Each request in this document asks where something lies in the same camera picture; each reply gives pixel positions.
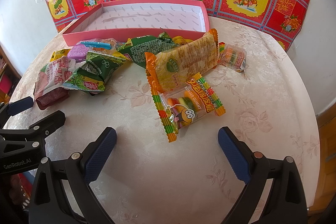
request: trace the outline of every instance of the pink box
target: pink box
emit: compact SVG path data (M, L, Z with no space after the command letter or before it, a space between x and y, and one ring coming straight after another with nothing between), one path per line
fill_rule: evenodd
M127 38L159 35L163 28L171 37L197 39L207 32L209 20L198 0L115 0L97 5L64 33L68 46L93 38Z

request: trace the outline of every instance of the rice cracker package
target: rice cracker package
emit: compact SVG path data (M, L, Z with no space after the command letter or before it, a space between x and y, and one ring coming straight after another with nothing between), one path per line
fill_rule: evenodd
M184 85L196 73L204 73L217 65L216 29L201 38L154 55L146 52L146 69L161 93Z
M147 73L152 97L167 133L169 142L176 141L179 129L197 121L204 115L215 111L217 116L225 113L225 109L200 73L194 75L184 85L174 90L160 93L157 82Z

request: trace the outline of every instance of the round table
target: round table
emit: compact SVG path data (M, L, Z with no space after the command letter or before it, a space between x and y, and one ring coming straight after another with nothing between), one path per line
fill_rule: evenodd
M320 167L319 135L297 70L270 35L219 18L209 20L219 41L245 48L245 74L223 66L205 73L226 114L209 114L181 129L177 141L168 143L145 70L132 63L119 68L101 94L71 90L69 99L44 111L34 104L11 117L6 128L28 128L58 109L63 111L64 126L46 138L46 153L52 160L82 152L105 127L115 128L117 144L90 186L116 223L221 223L244 186L218 145L217 133L223 126L268 158L292 156L311 206ZM38 71L53 51L62 48L68 47L59 34L31 63L11 101L33 97ZM260 215L270 184L252 220ZM79 212L69 185L65 188Z

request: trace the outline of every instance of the silver screw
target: silver screw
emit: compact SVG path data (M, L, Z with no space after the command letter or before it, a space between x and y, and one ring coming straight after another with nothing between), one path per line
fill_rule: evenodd
M257 158L257 159L261 159L263 157L263 154L259 151L256 151L253 153L253 155Z
M289 162L290 164L294 161L294 159L290 156L286 157L286 161Z
M44 157L44 158L41 159L41 163L42 163L42 164L45 164L47 161L48 161L48 158L47 158L47 157Z
M76 160L76 159L78 159L80 157L80 153L78 153L78 152L75 152L75 153L73 153L72 155L71 155L71 158L73 159L73 160Z

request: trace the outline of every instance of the white wall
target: white wall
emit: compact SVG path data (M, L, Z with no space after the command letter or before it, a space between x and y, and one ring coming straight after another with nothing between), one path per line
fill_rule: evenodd
M56 34L45 0L0 0L0 45L20 75Z
M315 114L336 101L336 0L310 0L287 54L306 86Z

